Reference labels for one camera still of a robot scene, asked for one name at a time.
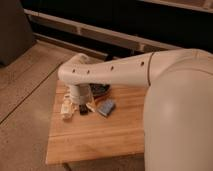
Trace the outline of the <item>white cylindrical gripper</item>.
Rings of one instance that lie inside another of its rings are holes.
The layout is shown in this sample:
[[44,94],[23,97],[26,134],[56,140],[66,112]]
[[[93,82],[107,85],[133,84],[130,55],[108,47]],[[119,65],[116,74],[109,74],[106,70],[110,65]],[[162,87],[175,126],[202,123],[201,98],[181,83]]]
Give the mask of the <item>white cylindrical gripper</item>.
[[74,104],[83,105],[87,103],[86,106],[92,112],[96,111],[96,104],[94,101],[91,101],[92,94],[88,84],[71,85],[69,91],[70,99]]

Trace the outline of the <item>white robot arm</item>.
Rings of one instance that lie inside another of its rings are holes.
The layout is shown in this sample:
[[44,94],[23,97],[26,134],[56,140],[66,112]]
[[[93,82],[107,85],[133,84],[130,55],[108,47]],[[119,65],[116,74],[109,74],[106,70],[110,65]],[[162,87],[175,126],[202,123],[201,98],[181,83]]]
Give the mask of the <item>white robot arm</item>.
[[58,77],[77,104],[89,101],[90,83],[146,86],[145,170],[213,171],[213,53],[177,49],[96,64],[80,53]]

